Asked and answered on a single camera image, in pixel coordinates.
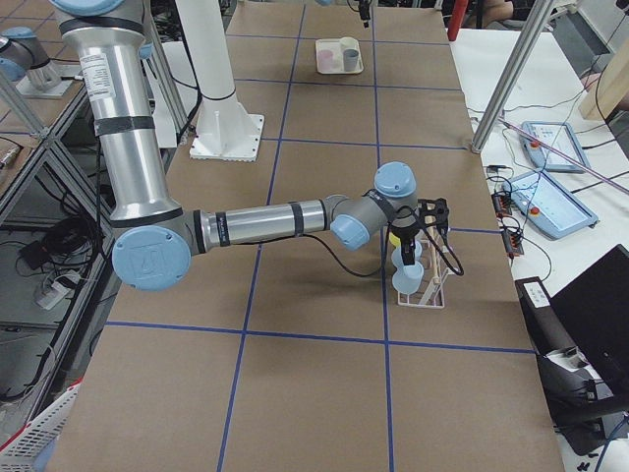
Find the yellow plastic cup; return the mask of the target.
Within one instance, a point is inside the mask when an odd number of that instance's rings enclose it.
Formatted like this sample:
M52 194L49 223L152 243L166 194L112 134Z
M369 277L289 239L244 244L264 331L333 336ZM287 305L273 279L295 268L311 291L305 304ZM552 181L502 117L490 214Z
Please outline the yellow plastic cup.
M395 236L393 233L389 234L389 242L394 246L394 247L399 247L401 245L401 240L399 237Z

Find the light blue plastic cup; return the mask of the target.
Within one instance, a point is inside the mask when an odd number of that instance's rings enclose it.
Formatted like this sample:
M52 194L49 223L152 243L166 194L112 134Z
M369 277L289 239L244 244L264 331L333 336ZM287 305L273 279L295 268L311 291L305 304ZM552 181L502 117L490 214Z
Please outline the light blue plastic cup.
M419 242L415 242L415 245L413 247L396 247L391 254L392 263L396 268L415 265L420 261L422 251L423 248Z

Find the pale green plastic cup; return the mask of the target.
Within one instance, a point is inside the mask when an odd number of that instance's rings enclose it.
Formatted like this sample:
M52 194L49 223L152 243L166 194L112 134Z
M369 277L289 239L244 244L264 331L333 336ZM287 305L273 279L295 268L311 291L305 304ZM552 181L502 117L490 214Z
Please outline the pale green plastic cup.
M359 49L359 41L351 36L344 36L339 39L339 45L342 50Z

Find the grey plastic cup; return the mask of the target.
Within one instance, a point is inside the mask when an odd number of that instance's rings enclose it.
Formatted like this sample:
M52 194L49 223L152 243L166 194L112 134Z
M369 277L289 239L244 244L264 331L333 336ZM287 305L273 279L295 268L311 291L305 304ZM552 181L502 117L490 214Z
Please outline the grey plastic cup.
M347 48L343 50L343 71L345 73L353 73L358 68L360 59L360 51L355 48Z

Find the pink plastic cup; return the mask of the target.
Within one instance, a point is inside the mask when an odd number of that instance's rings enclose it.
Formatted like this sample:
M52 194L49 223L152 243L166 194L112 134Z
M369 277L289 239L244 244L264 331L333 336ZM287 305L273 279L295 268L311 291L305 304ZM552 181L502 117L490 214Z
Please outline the pink plastic cup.
M334 68L334 53L329 49L319 49L316 54L317 69L322 74L329 74Z

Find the cream plastic tray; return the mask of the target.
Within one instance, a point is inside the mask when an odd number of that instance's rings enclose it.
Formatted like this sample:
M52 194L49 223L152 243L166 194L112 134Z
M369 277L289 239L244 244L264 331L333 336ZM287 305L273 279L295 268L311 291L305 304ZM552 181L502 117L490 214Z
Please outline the cream plastic tray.
M334 53L334 68L332 72L329 74L322 74L322 75L358 75L358 74L361 74L364 70L364 65L363 65L362 52L360 49L360 42L359 42L359 49L358 49L360 51L360 59L358 62L358 68L353 73L345 73L343 71L343 50L341 49L339 45L339 39L340 38L322 38L322 39L317 39L314 43L315 61L316 61L316 54L319 49L329 49L329 50L332 50Z

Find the red fire extinguisher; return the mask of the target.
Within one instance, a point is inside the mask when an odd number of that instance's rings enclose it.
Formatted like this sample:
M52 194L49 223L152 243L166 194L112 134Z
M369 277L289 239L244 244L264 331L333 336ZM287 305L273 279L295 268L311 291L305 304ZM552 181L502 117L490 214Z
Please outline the red fire extinguisher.
M458 32L462 27L464 17L468 8L468 0L455 0L452 8L450 20L447 28L447 38L449 41L455 41Z

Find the blue teach pendant near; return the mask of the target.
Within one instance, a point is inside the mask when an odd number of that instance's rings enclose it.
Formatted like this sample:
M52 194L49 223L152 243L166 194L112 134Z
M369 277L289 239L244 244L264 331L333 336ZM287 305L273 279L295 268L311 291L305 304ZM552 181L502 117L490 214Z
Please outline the blue teach pendant near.
M592 210L544 170L535 169L509 179L502 189L515 207L551 240L599 222Z

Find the blue teach pendant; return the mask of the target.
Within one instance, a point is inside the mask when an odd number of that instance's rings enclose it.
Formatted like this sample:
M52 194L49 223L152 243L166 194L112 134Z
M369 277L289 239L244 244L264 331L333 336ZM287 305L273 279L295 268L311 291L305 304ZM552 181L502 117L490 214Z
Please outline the blue teach pendant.
M591 167L591 164L569 123L525 121L522 123L521 129L536 138L538 141L563 152L586 168ZM584 170L581 167L575 165L571 161L565 160L555 152L551 152L549 149L541 147L539 144L534 144L531 140L525 137L521 137L520 142L525 155L529 157L531 162L537 168L544 167L550 172L584 173Z
M515 207L551 240L599 222L592 210L544 170L535 169L509 179L502 189Z

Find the blue teach pendant far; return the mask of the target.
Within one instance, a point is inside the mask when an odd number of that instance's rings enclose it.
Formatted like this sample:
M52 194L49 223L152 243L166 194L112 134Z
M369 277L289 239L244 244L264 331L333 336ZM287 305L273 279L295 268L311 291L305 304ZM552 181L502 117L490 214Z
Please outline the blue teach pendant far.
M522 123L521 129L536 138L538 141L563 152L586 168L591 167L591 164L569 123L525 121ZM581 167L575 165L571 161L565 160L555 152L551 152L549 149L541 147L539 144L534 144L531 140L525 137L521 137L520 142L525 155L529 157L531 162L537 168L544 167L550 172L584 173L584 170Z

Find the black laptop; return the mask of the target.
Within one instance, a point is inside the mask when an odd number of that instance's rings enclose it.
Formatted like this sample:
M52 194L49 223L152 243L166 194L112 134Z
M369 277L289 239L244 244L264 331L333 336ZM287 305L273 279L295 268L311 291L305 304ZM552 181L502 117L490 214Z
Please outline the black laptop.
M616 394L628 391L628 250L614 246L551 298L580 351Z

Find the white perforated basket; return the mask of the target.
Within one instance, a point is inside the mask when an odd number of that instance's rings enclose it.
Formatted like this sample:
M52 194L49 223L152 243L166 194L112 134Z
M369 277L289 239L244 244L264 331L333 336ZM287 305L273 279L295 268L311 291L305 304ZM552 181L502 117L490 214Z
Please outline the white perforated basket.
M45 470L82 384L82 379L72 383L37 417L1 445L2 471Z

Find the aluminium frame post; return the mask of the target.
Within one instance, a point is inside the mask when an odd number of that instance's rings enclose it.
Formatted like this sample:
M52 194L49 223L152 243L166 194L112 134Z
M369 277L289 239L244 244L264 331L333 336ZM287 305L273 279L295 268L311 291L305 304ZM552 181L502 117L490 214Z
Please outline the aluminium frame post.
M492 128L497 123L511 91L515 87L526 62L532 53L543 27L548 22L558 1L536 1L527 21L524 23L506 65L500 75L486 110L472 138L470 148L480 154L486 145Z

